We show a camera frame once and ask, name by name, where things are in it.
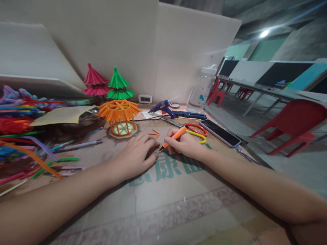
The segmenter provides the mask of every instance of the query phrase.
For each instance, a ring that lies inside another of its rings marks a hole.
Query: blue glue gun
[[[169,109],[169,102],[168,100],[159,102],[154,107],[152,107],[149,111],[149,113],[156,112],[156,111],[164,111],[167,112],[171,119],[174,119],[176,117],[175,113]]]

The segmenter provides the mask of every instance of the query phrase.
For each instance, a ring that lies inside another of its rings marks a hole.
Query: orange marker
[[[182,127],[177,133],[175,133],[172,138],[173,139],[177,139],[179,136],[181,136],[183,133],[185,133],[185,131],[188,129],[188,126],[187,125],[184,125],[184,127]],[[164,148],[167,148],[169,146],[168,143],[164,143],[161,147],[160,150],[164,149]]]

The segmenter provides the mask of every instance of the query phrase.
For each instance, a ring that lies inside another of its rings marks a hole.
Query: green wall
[[[270,61],[285,40],[286,38],[281,38],[259,42],[249,60]]]
[[[227,49],[225,56],[236,56],[235,60],[241,60],[248,50],[250,44],[241,44],[229,46]]]

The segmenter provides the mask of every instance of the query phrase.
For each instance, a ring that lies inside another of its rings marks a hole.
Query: black cable
[[[140,119],[140,120],[134,120],[134,121],[152,121],[152,120],[160,120],[160,118],[158,118],[158,119]]]

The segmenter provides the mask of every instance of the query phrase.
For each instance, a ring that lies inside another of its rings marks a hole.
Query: floor
[[[248,146],[273,169],[314,189],[327,199],[327,140],[308,146],[292,158],[287,158],[286,155],[296,146],[290,147],[275,156],[268,156],[267,153],[287,141],[288,136],[282,135],[270,142],[266,141],[264,137],[271,133],[274,130],[273,128],[253,139],[249,138],[249,136],[274,118],[285,105],[282,103],[277,104],[279,109],[272,109],[264,117],[261,117],[263,112],[276,101],[276,98],[264,95],[258,101],[258,106],[254,107],[246,117],[242,117],[242,114],[259,93],[255,92],[244,103],[238,98],[234,100],[233,96],[237,89],[236,86],[232,88],[231,93],[225,96],[220,108],[212,103],[210,106],[206,105],[205,110],[215,116],[233,133],[247,140],[249,142]],[[326,132],[327,127],[322,127],[315,131],[314,135],[319,137]]]

